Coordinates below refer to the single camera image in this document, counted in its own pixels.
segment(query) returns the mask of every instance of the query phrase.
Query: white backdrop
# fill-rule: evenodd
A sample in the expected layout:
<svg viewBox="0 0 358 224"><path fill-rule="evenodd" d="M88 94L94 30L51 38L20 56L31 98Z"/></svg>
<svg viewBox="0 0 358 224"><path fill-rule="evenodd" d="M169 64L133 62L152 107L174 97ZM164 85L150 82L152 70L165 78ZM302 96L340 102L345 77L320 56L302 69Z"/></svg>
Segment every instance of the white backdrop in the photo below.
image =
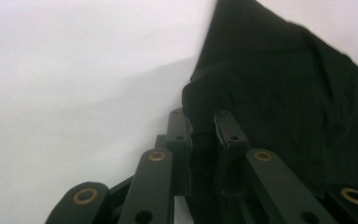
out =
<svg viewBox="0 0 358 224"><path fill-rule="evenodd" d="M358 64L358 0L260 3ZM0 223L43 223L71 187L133 175L181 106L214 4L0 0Z"/></svg>

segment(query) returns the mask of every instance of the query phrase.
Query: screw hole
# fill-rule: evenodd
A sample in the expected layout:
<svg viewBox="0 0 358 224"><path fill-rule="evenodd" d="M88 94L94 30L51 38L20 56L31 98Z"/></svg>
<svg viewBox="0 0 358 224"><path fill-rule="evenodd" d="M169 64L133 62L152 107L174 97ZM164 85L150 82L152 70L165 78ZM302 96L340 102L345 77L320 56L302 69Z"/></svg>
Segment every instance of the screw hole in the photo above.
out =
<svg viewBox="0 0 358 224"><path fill-rule="evenodd" d="M150 153L149 160L151 161L162 161L164 160L165 154L163 152L155 151Z"/></svg>
<svg viewBox="0 0 358 224"><path fill-rule="evenodd" d="M153 219L153 215L149 211L142 211L136 214L135 221L138 224L147 224Z"/></svg>
<svg viewBox="0 0 358 224"><path fill-rule="evenodd" d="M308 224L319 224L320 220L311 212L302 212L301 218Z"/></svg>
<svg viewBox="0 0 358 224"><path fill-rule="evenodd" d="M344 188L341 190L341 195L351 203L358 205L358 190L352 188Z"/></svg>
<svg viewBox="0 0 358 224"><path fill-rule="evenodd" d="M255 158L260 161L271 161L272 160L271 155L264 151L257 151L255 153Z"/></svg>

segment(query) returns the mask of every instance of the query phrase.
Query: black cloth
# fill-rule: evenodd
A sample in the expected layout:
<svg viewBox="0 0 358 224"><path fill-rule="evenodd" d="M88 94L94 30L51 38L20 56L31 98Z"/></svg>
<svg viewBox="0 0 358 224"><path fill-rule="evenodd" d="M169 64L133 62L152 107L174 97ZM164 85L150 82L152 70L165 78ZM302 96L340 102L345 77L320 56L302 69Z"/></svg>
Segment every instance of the black cloth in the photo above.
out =
<svg viewBox="0 0 358 224"><path fill-rule="evenodd" d="M187 203L196 224L222 222L213 188L216 108L316 196L334 183L358 186L358 66L256 1L218 1L182 101L194 130Z"/></svg>

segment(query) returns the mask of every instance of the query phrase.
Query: metal grommet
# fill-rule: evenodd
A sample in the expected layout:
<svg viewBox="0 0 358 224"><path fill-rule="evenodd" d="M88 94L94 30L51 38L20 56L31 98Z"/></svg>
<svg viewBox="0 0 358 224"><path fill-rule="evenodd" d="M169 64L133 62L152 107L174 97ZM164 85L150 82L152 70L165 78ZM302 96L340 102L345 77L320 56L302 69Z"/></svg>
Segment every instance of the metal grommet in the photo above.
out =
<svg viewBox="0 0 358 224"><path fill-rule="evenodd" d="M165 154L163 152L152 152L149 154L149 160L151 161L162 161L165 158Z"/></svg>
<svg viewBox="0 0 358 224"><path fill-rule="evenodd" d="M341 195L351 203L358 205L358 190L352 188L344 188L341 190Z"/></svg>
<svg viewBox="0 0 358 224"><path fill-rule="evenodd" d="M86 204L94 201L98 196L98 190L95 188L85 188L78 191L74 196L74 203Z"/></svg>
<svg viewBox="0 0 358 224"><path fill-rule="evenodd" d="M264 151L255 152L255 158L260 161L271 161L272 160L271 154L264 152Z"/></svg>

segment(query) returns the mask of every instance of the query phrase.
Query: black fabric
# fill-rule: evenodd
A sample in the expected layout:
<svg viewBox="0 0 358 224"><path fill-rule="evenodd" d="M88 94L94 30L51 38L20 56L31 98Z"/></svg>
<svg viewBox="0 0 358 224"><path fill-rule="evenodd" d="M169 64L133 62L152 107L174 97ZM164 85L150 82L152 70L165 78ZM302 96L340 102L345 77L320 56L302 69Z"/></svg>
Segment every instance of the black fabric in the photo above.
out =
<svg viewBox="0 0 358 224"><path fill-rule="evenodd" d="M318 197L334 183L358 186L358 67L256 1L218 1L182 98L194 130L187 203L196 224L222 222L213 188L216 108Z"/></svg>

